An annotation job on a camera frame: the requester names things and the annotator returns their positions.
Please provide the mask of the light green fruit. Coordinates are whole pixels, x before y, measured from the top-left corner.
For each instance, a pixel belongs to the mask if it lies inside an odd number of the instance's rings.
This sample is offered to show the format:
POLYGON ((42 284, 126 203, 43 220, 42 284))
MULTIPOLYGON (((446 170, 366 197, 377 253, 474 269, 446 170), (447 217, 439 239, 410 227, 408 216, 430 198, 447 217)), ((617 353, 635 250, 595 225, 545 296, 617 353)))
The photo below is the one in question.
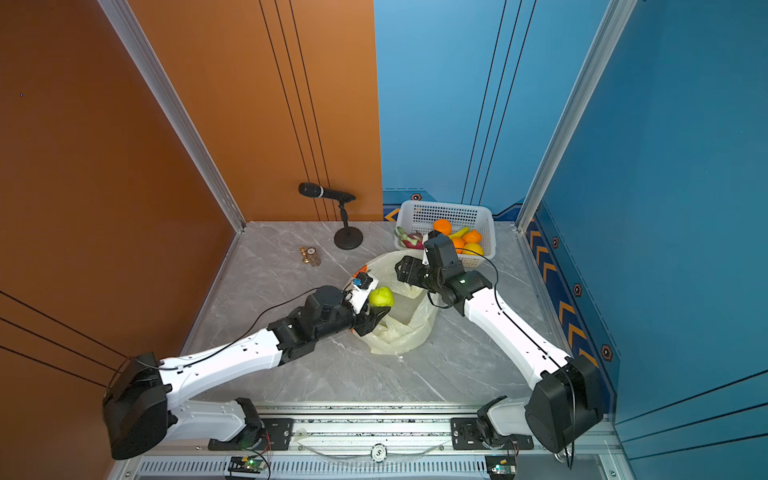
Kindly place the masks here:
POLYGON ((392 308, 394 294, 389 287, 382 286, 372 290, 368 296, 369 305, 375 308, 392 308))

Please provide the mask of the yellow lemon fruit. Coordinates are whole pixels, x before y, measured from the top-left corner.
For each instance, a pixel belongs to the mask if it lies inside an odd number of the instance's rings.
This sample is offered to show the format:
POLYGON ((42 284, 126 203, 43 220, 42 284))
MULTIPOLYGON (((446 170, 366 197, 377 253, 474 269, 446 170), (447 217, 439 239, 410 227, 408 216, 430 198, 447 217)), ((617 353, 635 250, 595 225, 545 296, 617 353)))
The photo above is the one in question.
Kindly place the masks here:
POLYGON ((465 243, 462 247, 462 253, 465 255, 484 256, 485 252, 481 245, 477 243, 465 243))

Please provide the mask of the yellowish plastic bag orange print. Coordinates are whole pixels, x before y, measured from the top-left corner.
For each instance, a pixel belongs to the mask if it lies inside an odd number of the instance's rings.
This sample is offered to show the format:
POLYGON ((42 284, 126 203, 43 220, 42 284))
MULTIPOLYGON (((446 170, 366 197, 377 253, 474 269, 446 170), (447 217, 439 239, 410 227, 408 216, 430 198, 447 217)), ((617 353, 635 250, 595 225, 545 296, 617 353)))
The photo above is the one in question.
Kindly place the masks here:
POLYGON ((395 266, 405 257, 423 261, 423 250, 398 250, 379 255, 365 264, 365 270, 387 287, 394 306, 378 325, 365 336, 354 332, 373 354, 402 355, 422 345, 429 337, 438 313, 426 298, 426 291, 397 279, 395 266))

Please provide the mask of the pink dragon fruit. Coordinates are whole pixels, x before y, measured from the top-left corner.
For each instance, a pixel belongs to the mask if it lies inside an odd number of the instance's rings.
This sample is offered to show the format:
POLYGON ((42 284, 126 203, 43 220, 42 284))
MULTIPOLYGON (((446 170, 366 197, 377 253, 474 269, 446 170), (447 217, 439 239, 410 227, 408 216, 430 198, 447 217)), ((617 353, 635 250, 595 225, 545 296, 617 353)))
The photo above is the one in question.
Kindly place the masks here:
POLYGON ((405 249, 423 250, 423 238, 420 233, 408 233, 403 227, 397 226, 395 228, 395 238, 400 246, 405 249))

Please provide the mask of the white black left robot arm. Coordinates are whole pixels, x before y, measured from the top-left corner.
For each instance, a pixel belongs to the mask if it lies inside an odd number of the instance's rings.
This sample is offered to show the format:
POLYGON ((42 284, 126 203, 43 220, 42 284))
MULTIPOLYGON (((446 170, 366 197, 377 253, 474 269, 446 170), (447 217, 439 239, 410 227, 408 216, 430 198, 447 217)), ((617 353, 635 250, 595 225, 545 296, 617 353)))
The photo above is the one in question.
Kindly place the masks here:
POLYGON ((162 361, 151 352, 130 359, 102 401, 112 458, 131 459, 177 440, 203 439, 218 449, 256 445, 265 428, 251 400, 211 403, 197 395, 301 358, 338 332, 364 336, 393 305, 386 287, 322 286, 287 316, 224 346, 162 361))

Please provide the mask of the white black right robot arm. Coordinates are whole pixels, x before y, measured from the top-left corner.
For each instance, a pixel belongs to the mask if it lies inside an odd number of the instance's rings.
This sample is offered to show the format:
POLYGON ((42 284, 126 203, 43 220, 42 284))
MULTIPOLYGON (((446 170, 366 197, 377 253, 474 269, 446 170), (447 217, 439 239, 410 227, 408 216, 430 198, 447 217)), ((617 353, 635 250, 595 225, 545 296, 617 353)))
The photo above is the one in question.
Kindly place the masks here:
POLYGON ((394 271, 400 282, 439 295, 495 342, 531 389, 524 406, 530 434, 552 453, 573 455, 576 439, 604 417, 598 367, 541 336, 503 301, 497 280, 464 268, 442 233, 431 232, 423 257, 405 256, 394 271))

